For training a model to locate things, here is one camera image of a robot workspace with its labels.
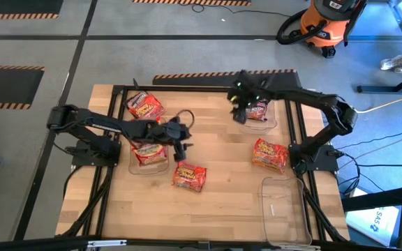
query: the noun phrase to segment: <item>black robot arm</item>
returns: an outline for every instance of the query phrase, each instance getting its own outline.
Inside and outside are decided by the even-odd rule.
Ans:
[[[174,146],[176,161],[186,158],[185,150],[188,145],[182,144],[181,141],[191,136],[187,126],[180,123],[178,116],[163,124],[156,120],[121,121],[74,105],[52,108],[47,122],[47,128],[57,134],[71,134],[89,145],[100,158],[118,158],[120,145],[109,137],[96,135],[86,126],[119,133],[130,142]]]
[[[238,74],[237,80],[228,92],[228,99],[234,105],[233,119],[239,123],[246,122],[246,108],[262,99],[299,102],[318,108],[325,114],[329,124],[317,135],[307,137],[298,149],[295,149],[298,151],[292,152],[296,155],[292,158],[297,159],[293,165],[297,165],[300,159],[309,162],[316,159],[320,148],[333,137],[351,133],[357,119],[356,111],[343,100],[339,100],[337,95],[318,93],[276,82],[274,76],[258,79],[248,75],[245,70]]]
[[[246,108],[259,100],[290,100],[318,108],[328,119],[329,125],[313,137],[307,137],[298,144],[289,145],[290,161],[297,177],[303,182],[303,175],[308,170],[337,171],[336,159],[343,153],[333,146],[325,145],[337,135],[346,135],[352,132],[357,119],[356,111],[337,95],[328,95],[309,91],[299,86],[277,82],[272,75],[268,78],[254,77],[242,70],[237,80],[228,91],[228,100],[234,105],[233,119],[238,123],[246,122]],[[304,186],[304,197],[315,211],[333,241],[346,241],[328,221],[319,205]]]

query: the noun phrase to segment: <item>vacuum hose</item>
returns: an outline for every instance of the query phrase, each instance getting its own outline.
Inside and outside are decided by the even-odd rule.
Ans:
[[[295,43],[299,43],[299,42],[303,42],[307,39],[310,39],[314,36],[316,36],[317,34],[319,34],[319,32],[321,32],[327,25],[327,21],[326,20],[321,20],[319,22],[319,25],[317,25],[316,27],[314,27],[314,29],[308,31],[308,33],[302,34],[300,36],[296,36],[294,38],[284,38],[283,37],[283,32],[285,32],[285,30],[295,21],[299,20],[302,15],[306,12],[305,9],[297,14],[294,14],[293,16],[289,17],[281,26],[280,29],[277,32],[277,37],[276,40],[281,44],[281,45],[291,45],[291,44],[295,44]]]

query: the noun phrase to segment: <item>food package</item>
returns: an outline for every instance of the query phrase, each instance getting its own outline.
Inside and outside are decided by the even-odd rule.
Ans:
[[[141,91],[129,98],[125,106],[135,118],[158,117],[164,113],[164,107],[151,94]]]
[[[146,144],[140,149],[133,149],[139,166],[145,166],[167,160],[167,148],[160,144]]]
[[[256,102],[251,107],[246,108],[246,116],[248,119],[255,119],[258,121],[266,121],[266,111],[268,110],[269,101],[261,100]]]
[[[258,139],[254,146],[252,163],[261,167],[278,169],[283,173],[288,154],[285,146]]]
[[[178,162],[173,175],[173,184],[181,188],[189,188],[196,192],[201,192],[202,186],[206,181],[206,173],[207,169],[204,167]]]

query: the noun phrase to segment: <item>sneaker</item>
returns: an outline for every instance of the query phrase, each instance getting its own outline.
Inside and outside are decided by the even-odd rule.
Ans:
[[[402,67],[402,55],[395,56],[393,59],[384,59],[381,61],[381,70],[390,70],[396,67]]]

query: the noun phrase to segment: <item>white cable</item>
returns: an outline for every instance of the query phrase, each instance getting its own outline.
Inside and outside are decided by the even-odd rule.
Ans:
[[[367,113],[367,112],[372,112],[372,111],[374,111],[374,110],[376,110],[376,109],[380,109],[380,108],[386,107],[386,106],[388,106],[388,105],[391,105],[391,104],[394,104],[394,103],[400,102],[400,101],[402,101],[402,98],[400,98],[400,99],[398,99],[398,100],[391,101],[391,102],[389,102],[389,103],[387,103],[387,104],[383,104],[383,105],[380,105],[380,106],[377,106],[377,107],[368,109],[368,110],[366,110],[366,111],[358,111],[358,110],[356,110],[356,109],[355,109],[355,111],[356,111],[357,113],[359,113],[359,114],[363,114],[363,113]]]

